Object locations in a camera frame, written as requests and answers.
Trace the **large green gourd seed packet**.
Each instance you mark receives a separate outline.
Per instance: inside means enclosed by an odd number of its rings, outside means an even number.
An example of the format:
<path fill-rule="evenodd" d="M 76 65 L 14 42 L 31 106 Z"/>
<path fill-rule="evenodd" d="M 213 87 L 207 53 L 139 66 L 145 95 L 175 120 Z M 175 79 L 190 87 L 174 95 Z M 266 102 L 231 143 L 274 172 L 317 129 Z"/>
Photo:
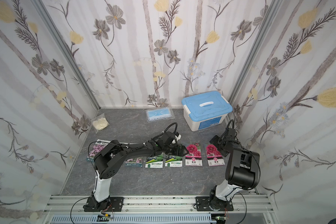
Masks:
<path fill-rule="evenodd" d="M 145 168 L 161 169 L 163 168 L 163 155 L 148 157 L 145 162 Z"/>

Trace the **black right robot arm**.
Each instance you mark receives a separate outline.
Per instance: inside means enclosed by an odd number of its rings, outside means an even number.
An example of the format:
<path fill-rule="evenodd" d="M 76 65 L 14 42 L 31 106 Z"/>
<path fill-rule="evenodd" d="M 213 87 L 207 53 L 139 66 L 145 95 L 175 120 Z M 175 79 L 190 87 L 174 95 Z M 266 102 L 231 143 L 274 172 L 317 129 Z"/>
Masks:
<path fill-rule="evenodd" d="M 228 157 L 225 180 L 210 192 L 208 202 L 213 211 L 232 209 L 233 197 L 242 190 L 251 190 L 260 182 L 260 154 L 243 147 L 236 138 L 234 128 L 226 128 L 220 136 L 214 136 L 211 143 L 218 152 Z"/>

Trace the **pink label seed packet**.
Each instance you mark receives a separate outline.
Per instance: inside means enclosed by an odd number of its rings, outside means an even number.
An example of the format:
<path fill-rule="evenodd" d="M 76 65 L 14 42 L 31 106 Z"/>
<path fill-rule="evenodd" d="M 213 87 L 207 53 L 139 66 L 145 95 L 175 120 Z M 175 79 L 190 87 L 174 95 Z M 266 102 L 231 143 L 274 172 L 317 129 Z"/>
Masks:
<path fill-rule="evenodd" d="M 209 166 L 223 166 L 225 161 L 221 153 L 218 151 L 217 147 L 209 144 L 205 147 L 207 154 L 207 161 Z"/>

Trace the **red flower seed packet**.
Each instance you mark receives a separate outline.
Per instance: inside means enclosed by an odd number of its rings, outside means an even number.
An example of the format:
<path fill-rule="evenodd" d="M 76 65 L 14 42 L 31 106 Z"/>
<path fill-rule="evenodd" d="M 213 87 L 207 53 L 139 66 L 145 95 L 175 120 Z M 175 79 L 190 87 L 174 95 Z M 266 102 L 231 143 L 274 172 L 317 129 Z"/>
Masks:
<path fill-rule="evenodd" d="M 188 154 L 185 156 L 186 166 L 202 166 L 202 152 L 200 143 L 189 144 L 187 147 Z"/>

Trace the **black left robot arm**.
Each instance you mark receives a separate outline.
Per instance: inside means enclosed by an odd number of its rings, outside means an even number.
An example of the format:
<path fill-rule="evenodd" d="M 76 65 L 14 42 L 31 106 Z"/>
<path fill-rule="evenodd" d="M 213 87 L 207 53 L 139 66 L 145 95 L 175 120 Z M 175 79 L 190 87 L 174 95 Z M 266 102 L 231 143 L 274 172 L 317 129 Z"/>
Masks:
<path fill-rule="evenodd" d="M 102 212 L 114 208 L 114 201 L 110 198 L 110 185 L 122 164 L 137 157 L 154 157 L 161 154 L 184 157 L 188 154 L 187 148 L 179 144 L 180 134 L 163 132 L 151 140 L 141 144 L 125 144 L 118 140 L 108 143 L 93 160 L 95 171 L 95 187 L 83 206 L 85 212 Z"/>

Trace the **small green gourd seed packet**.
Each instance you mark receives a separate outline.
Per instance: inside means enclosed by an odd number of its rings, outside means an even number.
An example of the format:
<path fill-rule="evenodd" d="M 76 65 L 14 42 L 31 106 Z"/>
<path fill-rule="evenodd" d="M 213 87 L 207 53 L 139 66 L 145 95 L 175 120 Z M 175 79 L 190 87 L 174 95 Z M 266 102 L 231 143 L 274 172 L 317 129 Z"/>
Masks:
<path fill-rule="evenodd" d="M 169 155 L 165 161 L 165 167 L 180 168 L 183 166 L 183 158 L 180 156 Z"/>

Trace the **white flower seed packet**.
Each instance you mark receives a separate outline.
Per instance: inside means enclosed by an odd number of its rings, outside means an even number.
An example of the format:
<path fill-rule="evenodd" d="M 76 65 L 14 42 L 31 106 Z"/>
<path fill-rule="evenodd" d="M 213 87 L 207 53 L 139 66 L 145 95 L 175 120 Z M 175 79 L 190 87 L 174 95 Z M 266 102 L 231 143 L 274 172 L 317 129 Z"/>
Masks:
<path fill-rule="evenodd" d="M 110 143 L 110 141 L 97 139 L 95 142 L 90 144 L 89 147 L 88 147 L 88 156 L 87 156 L 86 160 L 93 162 L 94 157 L 101 150 L 103 150 L 103 148 L 106 147 L 109 143 Z"/>
<path fill-rule="evenodd" d="M 126 166 L 132 167 L 142 167 L 143 166 L 143 157 L 131 158 L 125 161 Z"/>

